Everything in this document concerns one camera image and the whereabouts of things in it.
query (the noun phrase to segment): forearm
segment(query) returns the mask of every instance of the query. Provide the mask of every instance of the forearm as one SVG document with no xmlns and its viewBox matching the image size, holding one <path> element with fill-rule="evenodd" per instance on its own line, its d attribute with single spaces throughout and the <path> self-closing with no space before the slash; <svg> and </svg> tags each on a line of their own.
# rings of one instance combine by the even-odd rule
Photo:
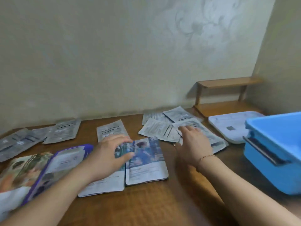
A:
<svg viewBox="0 0 301 226">
<path fill-rule="evenodd" d="M 37 198 L 26 204 L 1 226 L 55 226 L 77 194 L 88 184 L 88 179 L 76 167 Z"/>
<path fill-rule="evenodd" d="M 298 217 L 239 177 L 217 157 L 204 158 L 198 169 L 211 182 L 240 225 L 301 225 Z"/>
</svg>

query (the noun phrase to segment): blue plastic container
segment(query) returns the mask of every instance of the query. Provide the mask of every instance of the blue plastic container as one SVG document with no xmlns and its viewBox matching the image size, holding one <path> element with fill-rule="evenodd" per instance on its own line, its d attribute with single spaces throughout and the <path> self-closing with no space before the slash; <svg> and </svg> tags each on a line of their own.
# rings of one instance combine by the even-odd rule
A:
<svg viewBox="0 0 301 226">
<path fill-rule="evenodd" d="M 246 120 L 244 155 L 280 191 L 301 194 L 301 112 Z"/>
</svg>

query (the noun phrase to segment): bracelet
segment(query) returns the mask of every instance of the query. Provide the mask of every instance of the bracelet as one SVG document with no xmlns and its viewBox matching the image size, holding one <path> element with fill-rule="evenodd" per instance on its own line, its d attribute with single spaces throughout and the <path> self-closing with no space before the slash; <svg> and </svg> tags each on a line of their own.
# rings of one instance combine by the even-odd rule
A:
<svg viewBox="0 0 301 226">
<path fill-rule="evenodd" d="M 209 157 L 209 156 L 215 156 L 215 157 L 217 157 L 216 155 L 208 155 L 208 156 L 203 156 L 202 158 L 200 158 L 200 159 L 198 160 L 197 167 L 196 167 L 197 172 L 200 173 L 200 171 L 199 171 L 199 169 L 198 169 L 198 166 L 199 166 L 200 162 L 202 161 L 202 159 L 204 159 L 204 158 L 206 158 L 206 157 Z"/>
</svg>

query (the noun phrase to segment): hand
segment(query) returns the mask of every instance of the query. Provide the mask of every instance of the hand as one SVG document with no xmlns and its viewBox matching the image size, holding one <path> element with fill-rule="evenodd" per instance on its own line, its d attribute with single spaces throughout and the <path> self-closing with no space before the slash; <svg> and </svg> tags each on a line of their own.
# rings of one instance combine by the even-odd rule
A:
<svg viewBox="0 0 301 226">
<path fill-rule="evenodd" d="M 117 171 L 133 156 L 133 152 L 115 158 L 115 149 L 122 143 L 133 142 L 125 135 L 110 135 L 105 137 L 90 153 L 90 155 L 80 164 L 85 171 L 85 176 L 89 176 L 89 183 L 104 179 Z"/>
<path fill-rule="evenodd" d="M 200 130 L 191 126 L 181 126 L 179 130 L 182 132 L 183 146 L 176 143 L 175 148 L 188 164 L 197 167 L 202 157 L 212 155 L 210 141 Z"/>
</svg>

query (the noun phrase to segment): dark hair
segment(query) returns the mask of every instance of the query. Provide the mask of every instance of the dark hair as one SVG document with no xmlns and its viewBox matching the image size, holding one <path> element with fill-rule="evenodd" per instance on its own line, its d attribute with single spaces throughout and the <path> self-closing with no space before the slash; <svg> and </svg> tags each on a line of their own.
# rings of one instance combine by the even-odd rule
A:
<svg viewBox="0 0 301 226">
<path fill-rule="evenodd" d="M 147 145 L 147 143 L 146 143 L 146 142 L 144 142 L 144 141 L 143 141 L 143 142 L 139 142 L 139 143 L 137 143 L 137 146 L 138 146 L 138 147 L 140 147 L 140 148 L 141 148 L 143 145 Z"/>
<path fill-rule="evenodd" d="M 24 163 L 24 161 L 18 161 L 16 163 L 13 164 L 13 169 L 15 169 L 16 167 L 20 166 L 22 163 Z"/>
</svg>

